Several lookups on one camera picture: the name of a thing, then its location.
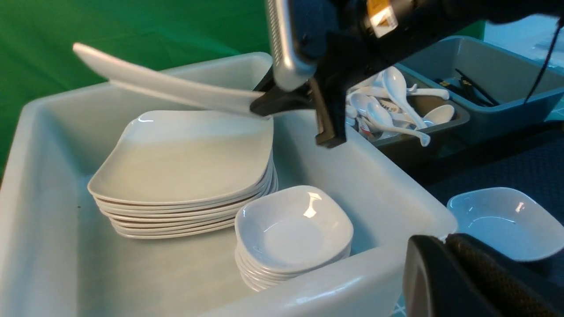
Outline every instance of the white plastic bin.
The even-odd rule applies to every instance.
[[[168,74],[251,89],[264,53],[171,69]],[[353,256],[261,293],[233,259],[232,228],[170,240],[118,236],[86,183],[129,121],[187,109],[105,83],[28,104],[0,191],[0,316],[388,316],[401,291],[407,239],[443,236],[456,220],[358,133],[317,147],[310,111],[275,120],[281,188],[331,195],[355,228]]]

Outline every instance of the gray bin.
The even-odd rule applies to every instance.
[[[451,92],[451,99],[471,115],[458,136],[469,144],[514,132],[544,121],[564,94],[564,73],[547,69],[529,102],[530,91],[541,65],[499,47],[470,37],[448,37],[410,56],[398,68],[431,87],[441,78],[451,81],[455,68],[475,80],[500,102],[482,107]]]
[[[416,83],[419,88],[428,88],[426,83],[404,72],[403,74],[408,87]],[[464,127],[470,120],[468,112],[452,100],[443,100],[434,96],[410,96],[408,101],[421,117],[444,104],[452,105],[455,109],[455,115],[450,122],[420,130],[431,136],[431,142],[427,147],[422,147],[418,138],[407,134],[372,142],[380,152],[401,168],[408,168],[437,158],[439,151],[452,134]]]

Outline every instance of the yellow label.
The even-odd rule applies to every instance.
[[[376,37],[382,37],[398,27],[390,0],[367,0],[366,6]]]
[[[368,7],[368,16],[373,17],[380,13],[382,10],[390,6],[389,0],[368,0],[366,1]]]

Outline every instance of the ceramic dish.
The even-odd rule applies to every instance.
[[[261,180],[272,134],[272,119],[148,112],[124,132],[88,189],[99,199],[142,205],[238,197]]]
[[[257,196],[261,191],[264,190],[265,185],[268,184],[270,176],[273,175],[275,171],[274,161],[270,160],[268,167],[266,168],[261,180],[255,184],[253,187],[248,188],[244,193],[239,196],[229,197],[226,199],[209,200],[204,202],[197,202],[194,204],[180,204],[180,205],[139,205],[139,204],[127,204],[120,202],[111,202],[105,199],[94,197],[96,204],[103,209],[118,210],[125,213],[175,213],[175,212],[188,212],[201,210],[206,208],[215,208],[220,206],[229,205],[241,200],[249,199],[253,196]]]
[[[211,204],[199,208],[182,208],[182,209],[165,209],[165,210],[127,210],[127,209],[124,210],[124,209],[107,207],[106,205],[99,204],[98,202],[96,203],[98,207],[105,210],[106,212],[112,213],[114,215],[124,215],[129,217],[175,218],[185,215],[204,215],[204,214],[221,212],[224,210],[231,210],[233,208],[241,208],[242,206],[253,200],[256,200],[264,195],[276,191],[277,183],[278,183],[278,177],[276,175],[276,171],[274,171],[274,173],[271,174],[271,176],[267,179],[267,181],[268,184],[265,183],[264,186],[261,188],[261,191],[259,193],[256,193],[254,196],[242,200],[228,202],[227,204],[220,206],[215,206],[215,204]]]
[[[351,248],[349,246],[348,248],[345,249],[344,252],[339,254],[335,259],[332,259],[331,261],[329,261],[326,265],[329,265],[333,262],[337,262],[339,260],[342,260],[342,259],[349,257],[350,252],[351,252]],[[239,248],[239,246],[237,246],[236,249],[235,249],[235,262],[237,262],[237,266],[240,270],[245,270],[246,274],[253,275],[256,278],[268,280],[268,281],[271,281],[271,282],[287,281],[289,279],[298,277],[298,276],[303,274],[303,273],[278,274],[278,273],[263,271],[260,268],[255,267],[252,263],[250,263],[247,260],[247,255],[244,252],[242,252],[242,250],[241,250],[241,248]]]
[[[172,77],[81,43],[75,43],[73,51],[94,72],[123,89],[185,104],[192,109],[197,107],[258,117],[249,111],[249,106],[264,94],[261,91],[229,89]]]
[[[512,188],[462,193],[447,207],[460,232],[515,261],[537,261],[564,248],[564,227],[532,198]]]
[[[206,224],[202,224],[201,226],[191,226],[189,228],[184,228],[184,229],[164,230],[164,231],[156,231],[156,232],[146,231],[146,230],[143,230],[143,229],[137,230],[137,229],[124,228],[124,227],[120,227],[119,225],[117,225],[115,223],[112,223],[112,226],[117,232],[120,232],[122,234],[154,236],[154,235],[173,235],[173,234],[183,234],[183,233],[189,233],[189,232],[197,232],[197,231],[207,230],[207,229],[211,229],[211,228],[223,227],[227,224],[233,225],[234,222],[235,222],[235,220],[233,219],[233,217],[231,217],[231,218],[227,218],[223,221],[214,220],[211,223],[206,221],[206,222],[204,222]]]
[[[218,218],[209,218],[209,220],[222,219],[222,218],[226,218],[226,217],[230,217],[230,216],[222,216],[222,217],[218,217]],[[125,227],[125,228],[167,228],[167,227],[183,226],[185,224],[193,224],[193,223],[202,222],[201,219],[176,221],[176,222],[155,222],[155,223],[123,221],[123,220],[115,220],[115,219],[112,219],[112,218],[109,218],[109,220],[112,223],[118,224],[121,227]]]
[[[170,227],[158,227],[158,228],[130,228],[124,227],[120,225],[119,222],[111,221],[112,226],[125,234],[132,234],[132,235],[148,235],[148,234],[162,234],[163,232],[170,232],[170,231],[179,231],[179,230],[186,230],[186,229],[193,229],[197,230],[197,228],[201,228],[203,226],[217,224],[223,221],[231,221],[233,220],[232,215],[227,215],[224,217],[214,218],[205,221],[193,222],[189,224],[181,224],[177,226],[170,226]]]
[[[243,280],[245,285],[247,285],[250,289],[254,290],[255,292],[260,292],[266,289],[252,282],[244,273],[239,272],[239,274],[241,275],[241,279]]]
[[[237,240],[265,271],[299,273],[323,266],[353,238],[346,213],[322,190],[297,186],[250,202],[235,218]]]
[[[122,237],[130,238],[130,239],[142,239],[142,240],[171,239],[171,238],[177,238],[177,237],[187,237],[187,236],[206,234],[208,232],[218,231],[218,230],[229,228],[229,227],[232,227],[232,226],[233,226],[233,223],[231,222],[231,223],[228,223],[228,224],[223,224],[221,226],[208,228],[208,229],[204,229],[204,230],[182,232],[182,233],[178,233],[178,234],[162,234],[162,235],[131,235],[131,234],[125,234],[125,233],[122,233],[122,232],[119,232],[119,231],[116,231],[116,233],[119,234]]]
[[[267,289],[273,286],[277,286],[280,283],[273,283],[267,280],[261,280],[256,278],[255,276],[251,275],[251,274],[247,274],[245,271],[239,271],[241,274],[245,275],[250,281],[253,282],[253,284],[263,288],[263,289]]]
[[[269,187],[264,192],[264,195],[268,193],[272,193],[278,190],[278,179],[277,177],[272,177],[272,182]],[[219,208],[219,209],[210,209],[206,213],[203,214],[194,214],[194,213],[179,213],[175,217],[148,217],[151,215],[139,215],[139,216],[129,216],[129,215],[119,215],[114,214],[110,211],[100,208],[100,212],[110,218],[112,221],[121,223],[121,222],[138,222],[138,223],[170,223],[170,222],[183,222],[183,221],[206,221],[209,219],[224,217],[228,215],[235,215],[241,207],[239,205],[231,205],[230,208]]]

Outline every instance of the stack of plates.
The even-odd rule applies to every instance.
[[[278,189],[272,119],[152,111],[132,121],[88,190],[116,232],[163,239],[233,226]]]
[[[353,224],[326,193],[292,187],[250,202],[235,218],[235,262],[259,292],[347,258]]]

